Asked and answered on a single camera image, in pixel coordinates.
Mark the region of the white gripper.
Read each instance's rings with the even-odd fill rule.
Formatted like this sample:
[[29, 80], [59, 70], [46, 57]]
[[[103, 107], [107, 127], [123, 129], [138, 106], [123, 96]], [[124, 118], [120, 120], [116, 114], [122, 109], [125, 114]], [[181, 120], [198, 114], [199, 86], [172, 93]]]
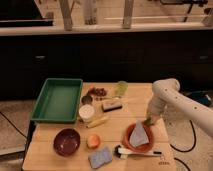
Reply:
[[152, 97], [148, 103], [147, 115], [151, 116], [151, 124], [154, 125], [160, 119], [165, 109], [166, 102], [158, 97]]

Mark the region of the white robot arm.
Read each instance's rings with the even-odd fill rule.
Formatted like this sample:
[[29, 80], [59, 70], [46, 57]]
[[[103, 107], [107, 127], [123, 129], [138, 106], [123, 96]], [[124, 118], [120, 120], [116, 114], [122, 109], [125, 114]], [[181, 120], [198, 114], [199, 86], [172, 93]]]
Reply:
[[182, 95], [179, 90], [180, 83], [174, 78], [157, 80], [152, 84], [153, 96], [147, 107], [151, 122], [155, 123], [165, 106], [171, 104], [213, 138], [213, 110]]

